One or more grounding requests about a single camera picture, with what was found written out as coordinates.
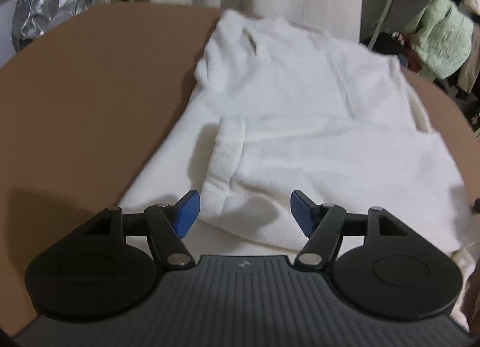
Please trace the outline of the white fleece garment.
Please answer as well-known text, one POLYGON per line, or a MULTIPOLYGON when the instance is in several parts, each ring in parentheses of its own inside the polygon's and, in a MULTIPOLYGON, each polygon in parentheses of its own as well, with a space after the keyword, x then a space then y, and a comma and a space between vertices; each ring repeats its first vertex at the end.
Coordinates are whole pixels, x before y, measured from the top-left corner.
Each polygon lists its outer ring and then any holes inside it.
POLYGON ((445 253, 479 237, 464 182, 393 56, 280 18, 226 11, 184 114, 120 204, 197 188, 202 246, 299 250, 290 194, 351 213, 382 206, 445 253))

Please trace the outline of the light green towel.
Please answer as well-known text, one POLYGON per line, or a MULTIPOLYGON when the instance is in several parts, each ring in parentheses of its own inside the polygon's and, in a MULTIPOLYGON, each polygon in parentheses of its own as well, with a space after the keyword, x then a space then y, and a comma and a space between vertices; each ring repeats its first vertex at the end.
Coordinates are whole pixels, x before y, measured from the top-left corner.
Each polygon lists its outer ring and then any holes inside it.
POLYGON ((421 64, 420 74, 432 81, 453 75, 469 58, 473 21, 451 0, 431 0, 404 28, 421 64))

